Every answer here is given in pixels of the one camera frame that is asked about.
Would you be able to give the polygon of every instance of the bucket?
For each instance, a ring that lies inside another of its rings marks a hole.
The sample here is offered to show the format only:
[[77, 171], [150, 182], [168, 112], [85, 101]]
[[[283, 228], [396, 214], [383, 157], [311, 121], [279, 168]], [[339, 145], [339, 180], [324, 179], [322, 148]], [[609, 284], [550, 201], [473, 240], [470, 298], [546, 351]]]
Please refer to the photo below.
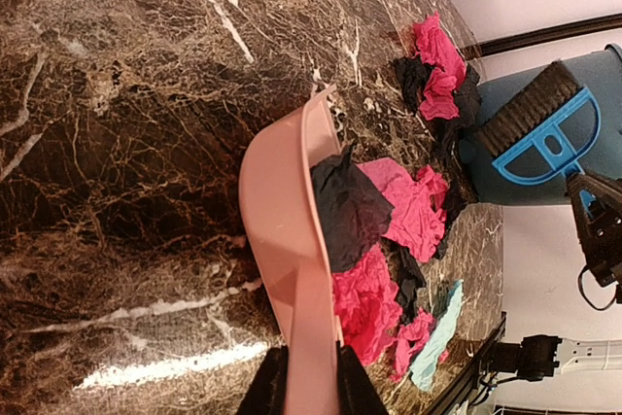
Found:
[[[587, 86], [598, 101], [602, 125], [598, 140], [579, 163], [613, 179], [622, 178], [622, 49], [610, 44], [603, 51], [564, 60], [576, 79]], [[544, 67], [497, 78], [479, 87], [482, 107], [476, 124], [491, 118], [518, 91], [523, 89]], [[575, 113], [561, 126], [576, 148], [582, 147], [593, 134], [596, 116], [590, 106]], [[459, 145], [461, 161], [466, 165], [481, 202], [501, 205], [554, 205], [569, 203], [566, 179], [560, 175], [535, 186], [520, 186], [509, 182], [493, 167], [493, 157], [476, 140], [474, 128], [468, 131]], [[537, 152], [527, 152], [515, 160], [512, 172], [533, 177], [550, 167]]]

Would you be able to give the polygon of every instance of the black cloth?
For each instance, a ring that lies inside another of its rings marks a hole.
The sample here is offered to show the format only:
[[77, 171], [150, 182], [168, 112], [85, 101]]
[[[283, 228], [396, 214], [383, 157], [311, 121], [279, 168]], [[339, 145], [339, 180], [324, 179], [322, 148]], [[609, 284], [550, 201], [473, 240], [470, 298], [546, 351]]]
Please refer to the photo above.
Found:
[[331, 272], [352, 269], [387, 232], [394, 209], [352, 161], [352, 150], [311, 168]]
[[460, 114], [451, 119], [434, 119], [437, 125], [436, 137], [438, 145], [433, 150], [433, 155], [444, 165], [451, 160], [460, 130], [475, 125], [475, 118], [482, 105], [482, 99], [477, 90], [479, 74], [470, 65], [466, 68], [465, 81], [454, 92], [454, 103]]
[[408, 248], [395, 242], [394, 245], [399, 255], [399, 266], [397, 268], [399, 292], [396, 302], [403, 310], [399, 320], [403, 325], [409, 325], [417, 318], [417, 290], [423, 289], [427, 283], [417, 260], [410, 254]]
[[436, 251], [434, 252], [433, 257], [436, 259], [443, 259], [445, 257], [451, 227], [458, 219], [458, 216], [460, 216], [460, 213], [462, 213], [467, 207], [467, 202], [460, 193], [460, 184], [458, 181], [454, 180], [449, 185], [449, 190], [445, 193], [445, 201], [443, 201], [442, 207], [447, 213], [447, 218], [445, 219], [445, 236], [442, 238], [436, 247]]
[[402, 57], [393, 61], [397, 81], [401, 87], [401, 97], [406, 107], [416, 114], [423, 100], [424, 88], [430, 79], [433, 67], [415, 58]]

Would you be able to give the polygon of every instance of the dustpan handle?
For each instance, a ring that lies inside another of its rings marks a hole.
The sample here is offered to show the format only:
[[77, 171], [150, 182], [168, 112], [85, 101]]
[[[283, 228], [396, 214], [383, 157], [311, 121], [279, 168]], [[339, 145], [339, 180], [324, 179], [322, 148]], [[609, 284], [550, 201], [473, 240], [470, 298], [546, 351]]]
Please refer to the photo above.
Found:
[[297, 271], [285, 415], [338, 415], [330, 278], [317, 264]]

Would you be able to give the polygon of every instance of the brush bristles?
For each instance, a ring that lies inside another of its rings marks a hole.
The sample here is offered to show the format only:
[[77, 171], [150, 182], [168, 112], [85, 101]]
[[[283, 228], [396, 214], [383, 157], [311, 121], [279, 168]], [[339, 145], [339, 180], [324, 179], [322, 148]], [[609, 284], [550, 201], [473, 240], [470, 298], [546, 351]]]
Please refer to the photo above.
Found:
[[499, 157], [580, 90], [581, 85], [566, 65], [555, 61], [484, 123], [475, 137], [493, 157]]

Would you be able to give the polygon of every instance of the marble surface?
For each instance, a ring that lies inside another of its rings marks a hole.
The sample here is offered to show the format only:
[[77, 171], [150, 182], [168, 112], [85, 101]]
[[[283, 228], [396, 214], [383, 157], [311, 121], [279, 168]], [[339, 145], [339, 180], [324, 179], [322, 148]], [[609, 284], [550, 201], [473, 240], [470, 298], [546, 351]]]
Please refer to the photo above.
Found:
[[[473, 44], [448, 0], [0, 0], [0, 413], [234, 413], [281, 341], [244, 150], [336, 83], [356, 160], [428, 162], [389, 62], [435, 10]], [[368, 369], [392, 413], [425, 408], [501, 317], [501, 210], [451, 235], [422, 302], [464, 278], [458, 336], [432, 395]]]

